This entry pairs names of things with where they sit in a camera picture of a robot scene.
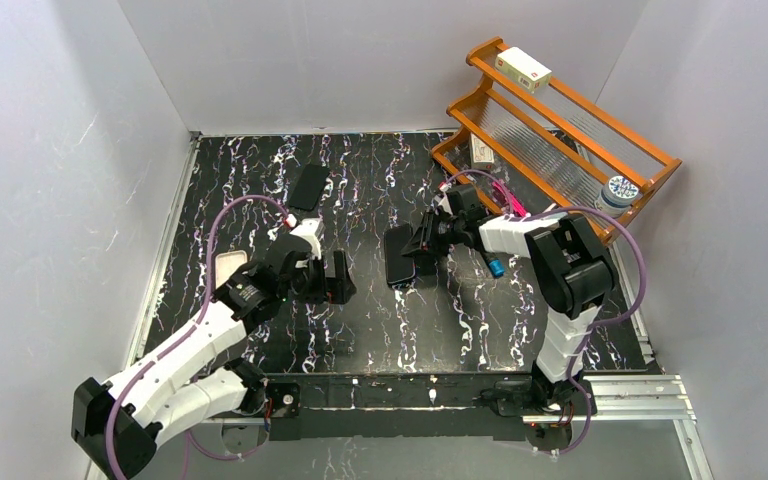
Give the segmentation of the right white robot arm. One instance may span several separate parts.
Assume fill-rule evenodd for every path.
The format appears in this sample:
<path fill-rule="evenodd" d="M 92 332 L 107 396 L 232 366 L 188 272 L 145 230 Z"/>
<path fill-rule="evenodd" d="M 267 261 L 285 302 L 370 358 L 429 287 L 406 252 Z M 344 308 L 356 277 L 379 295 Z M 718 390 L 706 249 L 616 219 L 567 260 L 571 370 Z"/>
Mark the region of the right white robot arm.
<path fill-rule="evenodd" d="M 589 333 L 618 281 L 616 267 L 586 217 L 596 212 L 572 206 L 532 217 L 494 214 L 473 185 L 450 187 L 417 227 L 404 224 L 386 232 L 388 281 L 410 281 L 417 259 L 443 257 L 457 245 L 477 252 L 494 278 L 505 273 L 500 254 L 529 259 L 548 307 L 530 394 L 545 403 L 560 401 L 576 388 Z"/>

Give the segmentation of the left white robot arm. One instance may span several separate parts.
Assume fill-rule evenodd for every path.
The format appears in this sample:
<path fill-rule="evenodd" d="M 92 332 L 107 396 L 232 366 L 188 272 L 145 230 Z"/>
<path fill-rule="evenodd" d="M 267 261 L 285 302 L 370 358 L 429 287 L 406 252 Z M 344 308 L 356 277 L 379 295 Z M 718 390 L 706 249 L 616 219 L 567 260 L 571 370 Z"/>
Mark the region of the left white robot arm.
<path fill-rule="evenodd" d="M 289 300 L 347 303 L 357 289 L 349 258 L 333 253 L 333 275 L 310 234 L 280 235 L 262 259 L 219 260 L 220 284 L 205 309 L 128 368 L 73 394 L 71 437 L 110 479 L 131 479 L 167 441 L 229 411 L 258 411 L 266 401 L 258 367 L 233 360 L 205 378 L 198 372 L 272 320 Z"/>

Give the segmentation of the beige phone case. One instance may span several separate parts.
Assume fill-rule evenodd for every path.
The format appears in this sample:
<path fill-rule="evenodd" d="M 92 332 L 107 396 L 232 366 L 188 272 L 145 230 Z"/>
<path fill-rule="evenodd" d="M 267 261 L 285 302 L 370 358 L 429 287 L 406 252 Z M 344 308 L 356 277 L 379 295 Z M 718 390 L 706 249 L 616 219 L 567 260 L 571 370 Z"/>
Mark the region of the beige phone case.
<path fill-rule="evenodd" d="M 214 287 L 218 288 L 242 265 L 248 262 L 248 254 L 244 250 L 219 253 L 214 258 Z"/>

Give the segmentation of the flat black phone case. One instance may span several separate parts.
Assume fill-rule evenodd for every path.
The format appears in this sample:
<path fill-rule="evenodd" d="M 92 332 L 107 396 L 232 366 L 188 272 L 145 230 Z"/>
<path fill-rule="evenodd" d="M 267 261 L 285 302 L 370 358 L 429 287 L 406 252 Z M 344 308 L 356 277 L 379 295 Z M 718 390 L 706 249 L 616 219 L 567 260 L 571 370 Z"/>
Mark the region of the flat black phone case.
<path fill-rule="evenodd" d="M 330 176 L 330 169 L 317 164 L 307 164 L 294 184 L 287 205 L 311 212 L 316 209 Z"/>

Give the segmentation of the pink comb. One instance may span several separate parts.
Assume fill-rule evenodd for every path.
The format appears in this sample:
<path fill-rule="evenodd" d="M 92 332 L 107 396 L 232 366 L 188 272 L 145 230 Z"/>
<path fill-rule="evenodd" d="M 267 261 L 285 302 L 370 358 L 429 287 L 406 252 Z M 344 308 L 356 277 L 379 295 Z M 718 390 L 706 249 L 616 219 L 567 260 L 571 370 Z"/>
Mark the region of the pink comb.
<path fill-rule="evenodd" d="M 507 213 L 514 217 L 526 218 L 529 213 L 519 200 L 508 190 L 507 186 L 500 181 L 491 183 L 493 188 L 493 198 L 496 203 Z"/>

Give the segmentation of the blue capped black marker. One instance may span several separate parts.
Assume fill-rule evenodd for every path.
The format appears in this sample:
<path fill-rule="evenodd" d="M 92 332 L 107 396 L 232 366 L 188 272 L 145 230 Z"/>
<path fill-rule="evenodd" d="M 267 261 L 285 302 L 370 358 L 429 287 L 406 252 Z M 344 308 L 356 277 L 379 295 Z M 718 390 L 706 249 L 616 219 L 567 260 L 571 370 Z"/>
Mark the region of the blue capped black marker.
<path fill-rule="evenodd" d="M 487 257 L 486 265 L 493 278 L 501 278 L 506 272 L 505 266 L 495 255 Z"/>

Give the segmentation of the small white red box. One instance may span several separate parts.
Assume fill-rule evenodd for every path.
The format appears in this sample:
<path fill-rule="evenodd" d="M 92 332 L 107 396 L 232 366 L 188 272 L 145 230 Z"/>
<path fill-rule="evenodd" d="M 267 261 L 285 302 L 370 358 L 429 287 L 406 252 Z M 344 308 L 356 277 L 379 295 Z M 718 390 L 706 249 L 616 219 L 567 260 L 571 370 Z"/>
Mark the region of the small white red box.
<path fill-rule="evenodd" d="M 496 165 L 493 149 L 474 134 L 470 135 L 469 153 L 472 169 L 491 171 Z"/>

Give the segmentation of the orange wooden shelf rack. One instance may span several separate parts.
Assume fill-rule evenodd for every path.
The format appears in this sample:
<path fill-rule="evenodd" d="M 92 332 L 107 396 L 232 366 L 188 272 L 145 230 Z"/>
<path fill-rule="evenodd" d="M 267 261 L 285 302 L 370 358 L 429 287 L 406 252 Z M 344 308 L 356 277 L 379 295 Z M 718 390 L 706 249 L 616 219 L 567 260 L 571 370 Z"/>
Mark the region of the orange wooden shelf rack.
<path fill-rule="evenodd" d="M 469 143 L 477 138 L 502 169 L 514 170 L 542 198 L 558 206 L 592 207 L 608 181 L 624 177 L 639 193 L 619 216 L 629 225 L 679 169 L 674 157 L 609 115 L 558 78 L 535 93 L 496 67 L 508 50 L 500 37 L 466 56 L 478 85 L 447 107 L 458 130 L 432 150 L 447 173 L 465 172 Z"/>

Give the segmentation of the white box on shelf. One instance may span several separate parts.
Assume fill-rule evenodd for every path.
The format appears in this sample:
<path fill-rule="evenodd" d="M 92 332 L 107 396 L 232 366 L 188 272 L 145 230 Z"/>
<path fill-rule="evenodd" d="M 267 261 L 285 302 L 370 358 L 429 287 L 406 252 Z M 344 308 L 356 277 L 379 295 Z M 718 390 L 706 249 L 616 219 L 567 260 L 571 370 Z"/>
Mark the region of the white box on shelf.
<path fill-rule="evenodd" d="M 494 67 L 528 93 L 547 86 L 553 72 L 518 47 L 510 47 L 496 55 Z"/>

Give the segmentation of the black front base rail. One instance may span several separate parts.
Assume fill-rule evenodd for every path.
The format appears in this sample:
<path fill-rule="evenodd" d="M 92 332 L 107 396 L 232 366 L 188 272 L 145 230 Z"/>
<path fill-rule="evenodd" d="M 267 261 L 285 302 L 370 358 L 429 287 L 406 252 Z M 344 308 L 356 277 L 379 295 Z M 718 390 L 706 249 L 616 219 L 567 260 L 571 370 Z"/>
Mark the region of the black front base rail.
<path fill-rule="evenodd" d="M 541 412 L 527 374 L 282 374 L 265 394 L 276 441 L 491 437 L 518 440 Z"/>

